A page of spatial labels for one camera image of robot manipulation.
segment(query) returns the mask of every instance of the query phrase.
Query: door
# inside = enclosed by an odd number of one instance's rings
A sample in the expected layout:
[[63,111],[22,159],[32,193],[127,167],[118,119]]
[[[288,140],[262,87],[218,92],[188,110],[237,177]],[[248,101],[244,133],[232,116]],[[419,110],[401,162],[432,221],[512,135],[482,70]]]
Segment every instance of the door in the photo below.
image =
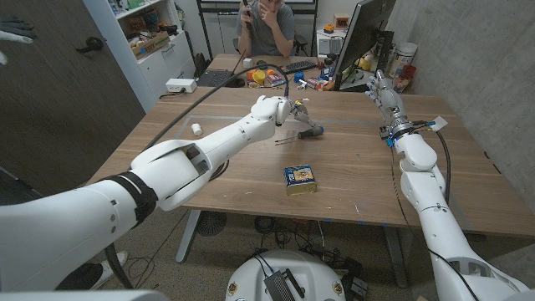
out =
[[[0,166],[44,195],[87,181],[145,112],[82,0],[0,0],[32,44],[0,41]],[[80,54],[89,37],[100,51]]]

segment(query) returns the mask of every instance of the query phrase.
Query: black strap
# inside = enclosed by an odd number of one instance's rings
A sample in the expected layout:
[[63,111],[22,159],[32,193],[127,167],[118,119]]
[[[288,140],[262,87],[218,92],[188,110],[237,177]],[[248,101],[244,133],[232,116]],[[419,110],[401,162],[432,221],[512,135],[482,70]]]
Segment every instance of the black strap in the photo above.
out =
[[154,189],[148,187],[135,173],[127,171],[116,176],[106,177],[101,181],[103,180],[114,181],[121,185],[134,198],[134,202],[137,205],[135,209],[135,220],[137,223],[133,228],[138,227],[156,208],[158,196],[154,192]]

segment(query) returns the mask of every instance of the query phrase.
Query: door handle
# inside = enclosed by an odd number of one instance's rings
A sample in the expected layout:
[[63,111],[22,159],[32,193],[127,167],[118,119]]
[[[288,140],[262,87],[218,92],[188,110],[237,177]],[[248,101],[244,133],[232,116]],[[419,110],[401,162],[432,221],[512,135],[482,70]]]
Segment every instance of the door handle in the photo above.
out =
[[104,47],[104,43],[102,43],[100,38],[90,37],[85,40],[85,43],[87,44],[87,47],[77,48],[76,51],[81,54],[86,54],[89,51],[99,51]]
[[169,48],[166,50],[161,50],[161,55],[167,54],[167,52],[175,47],[174,44],[169,45]]

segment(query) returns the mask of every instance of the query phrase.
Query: black chair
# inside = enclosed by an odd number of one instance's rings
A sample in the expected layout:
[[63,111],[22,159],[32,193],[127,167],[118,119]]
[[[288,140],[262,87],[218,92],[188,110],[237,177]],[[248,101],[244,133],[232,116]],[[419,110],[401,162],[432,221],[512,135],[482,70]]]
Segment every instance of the black chair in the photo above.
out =
[[[232,40],[232,44],[234,45],[234,49],[238,51],[237,49],[237,38],[234,38]],[[295,55],[299,55],[299,51],[303,51],[305,56],[308,56],[307,51],[305,50],[305,47],[307,47],[308,41],[304,36],[300,34],[296,34],[293,39],[293,47],[295,48],[294,53]]]

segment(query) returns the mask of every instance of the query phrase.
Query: white cylinder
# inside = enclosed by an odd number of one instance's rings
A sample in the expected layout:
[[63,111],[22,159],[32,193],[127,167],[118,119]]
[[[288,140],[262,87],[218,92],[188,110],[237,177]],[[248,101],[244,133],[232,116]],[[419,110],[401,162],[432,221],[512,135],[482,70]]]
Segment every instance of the white cylinder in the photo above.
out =
[[201,126],[199,124],[191,125],[191,129],[193,130],[193,134],[202,135],[202,129],[201,129]]
[[392,66],[390,67],[388,75],[393,78],[398,69],[403,69],[403,66],[410,64],[415,57],[417,49],[418,45],[415,43],[401,43],[395,50],[395,56],[392,60]]

